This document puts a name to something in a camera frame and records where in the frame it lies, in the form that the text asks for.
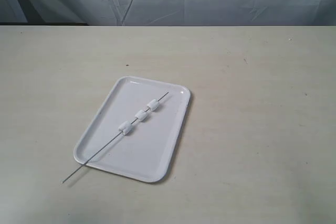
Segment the thin metal skewer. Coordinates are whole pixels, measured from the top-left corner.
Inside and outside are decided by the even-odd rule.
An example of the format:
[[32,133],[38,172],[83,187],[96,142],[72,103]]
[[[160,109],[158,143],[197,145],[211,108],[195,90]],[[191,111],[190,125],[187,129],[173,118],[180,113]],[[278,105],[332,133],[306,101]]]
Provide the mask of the thin metal skewer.
[[[169,94],[169,92],[166,92],[164,95],[162,95],[158,102],[160,102],[164,97],[166,97]],[[101,149],[96,151],[88,160],[86,160],[83,164],[81,164],[77,169],[75,169],[71,174],[69,174],[62,182],[61,185],[64,184],[68,179],[70,179],[76,172],[78,172],[81,168],[86,166],[94,157],[96,157],[100,152],[102,152],[108,145],[110,145],[115,139],[117,139],[121,134],[123,134],[123,131],[119,131],[119,133],[114,136],[109,142],[107,142]]]

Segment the white foam piece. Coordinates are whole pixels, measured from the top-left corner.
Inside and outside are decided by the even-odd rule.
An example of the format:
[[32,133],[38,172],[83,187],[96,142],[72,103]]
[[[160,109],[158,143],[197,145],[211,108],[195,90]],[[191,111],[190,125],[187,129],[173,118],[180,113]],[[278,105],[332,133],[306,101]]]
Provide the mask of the white foam piece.
[[125,121],[118,127],[118,130],[123,135],[127,135],[132,130],[132,128],[133,128],[133,123],[129,121]]
[[142,121],[144,121],[144,120],[146,119],[147,116],[148,116],[147,111],[139,110],[139,111],[135,114],[134,117],[135,117],[138,121],[142,122]]
[[146,106],[147,106],[147,111],[155,111],[160,105],[159,100],[153,99],[150,101]]

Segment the white rectangular plastic tray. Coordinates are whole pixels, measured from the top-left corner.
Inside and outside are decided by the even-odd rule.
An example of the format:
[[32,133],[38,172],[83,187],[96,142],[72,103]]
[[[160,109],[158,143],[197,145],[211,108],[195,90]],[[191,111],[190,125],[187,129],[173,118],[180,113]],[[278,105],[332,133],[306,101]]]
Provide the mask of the white rectangular plastic tray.
[[[169,94],[155,111],[147,104]],[[121,134],[86,166],[146,183],[161,180],[169,168],[190,101],[188,88],[140,77],[120,78],[108,94],[94,119],[73,150],[74,159],[83,164],[119,133],[125,121],[132,130]],[[142,122],[134,116],[147,111]]]

